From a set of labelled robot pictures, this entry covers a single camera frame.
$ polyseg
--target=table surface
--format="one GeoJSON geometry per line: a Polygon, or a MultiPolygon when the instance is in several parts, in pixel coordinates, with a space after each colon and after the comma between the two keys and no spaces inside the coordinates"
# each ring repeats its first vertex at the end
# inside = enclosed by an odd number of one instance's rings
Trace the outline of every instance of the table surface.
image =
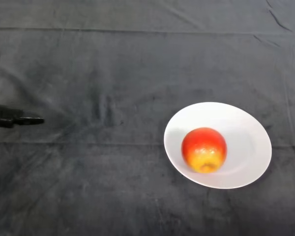
{"type": "Polygon", "coordinates": [[[0,236],[295,236],[295,0],[0,0],[0,236]],[[273,145],[210,189],[163,147],[171,116],[235,105],[273,145]]]}

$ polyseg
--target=apple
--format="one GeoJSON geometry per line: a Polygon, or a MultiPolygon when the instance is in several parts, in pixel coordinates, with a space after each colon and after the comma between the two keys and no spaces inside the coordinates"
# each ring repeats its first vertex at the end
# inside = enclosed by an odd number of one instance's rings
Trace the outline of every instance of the apple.
{"type": "Polygon", "coordinates": [[[182,141],[185,162],[196,172],[217,171],[226,159],[227,146],[223,136],[211,128],[190,131],[182,141]]]}

